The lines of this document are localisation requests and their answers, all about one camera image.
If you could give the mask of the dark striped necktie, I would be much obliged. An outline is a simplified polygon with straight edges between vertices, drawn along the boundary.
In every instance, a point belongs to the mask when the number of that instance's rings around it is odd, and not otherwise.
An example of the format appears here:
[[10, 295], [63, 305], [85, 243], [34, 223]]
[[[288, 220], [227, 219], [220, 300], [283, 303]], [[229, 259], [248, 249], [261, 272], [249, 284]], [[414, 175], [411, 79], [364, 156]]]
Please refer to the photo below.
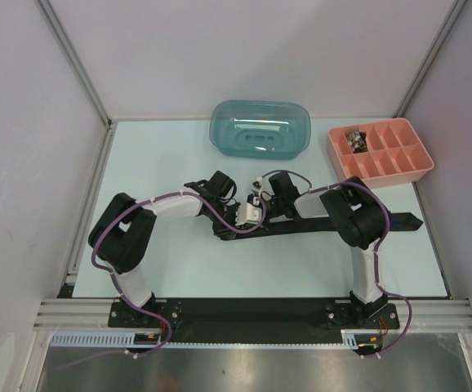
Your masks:
[[[424, 221], [414, 216], [411, 212], [390, 214], [390, 232], [418, 231], [423, 224]], [[234, 240], [315, 232], [336, 232], [336, 227], [329, 217], [286, 220], [271, 223], [267, 228], [260, 227], [248, 234], [236, 233], [237, 237]]]

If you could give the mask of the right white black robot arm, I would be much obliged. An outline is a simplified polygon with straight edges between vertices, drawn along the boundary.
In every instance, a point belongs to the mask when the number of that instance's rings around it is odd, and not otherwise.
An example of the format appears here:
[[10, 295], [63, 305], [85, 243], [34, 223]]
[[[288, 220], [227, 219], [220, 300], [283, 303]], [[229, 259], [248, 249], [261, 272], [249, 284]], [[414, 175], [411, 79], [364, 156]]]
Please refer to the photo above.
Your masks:
[[358, 326], [371, 327], [388, 305], [388, 294], [381, 286], [379, 251], [390, 231], [390, 212], [357, 176], [304, 194], [286, 171], [273, 174], [269, 183], [273, 194], [266, 202], [261, 234], [338, 233], [351, 251], [351, 317]]

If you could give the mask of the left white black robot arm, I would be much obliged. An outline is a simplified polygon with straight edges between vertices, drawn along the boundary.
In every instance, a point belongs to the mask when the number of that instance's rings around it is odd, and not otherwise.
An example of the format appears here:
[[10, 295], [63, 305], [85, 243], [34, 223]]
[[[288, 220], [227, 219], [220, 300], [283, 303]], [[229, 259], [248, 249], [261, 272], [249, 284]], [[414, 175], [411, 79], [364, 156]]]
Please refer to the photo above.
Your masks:
[[234, 180], [216, 171], [208, 180], [186, 183], [177, 192], [145, 202], [125, 193], [113, 197], [89, 234], [91, 263], [111, 274], [120, 297], [129, 303], [126, 315], [135, 325], [146, 326], [155, 316], [155, 296], [140, 264], [156, 225], [205, 216], [216, 237], [233, 238], [239, 204], [231, 200], [236, 192]]

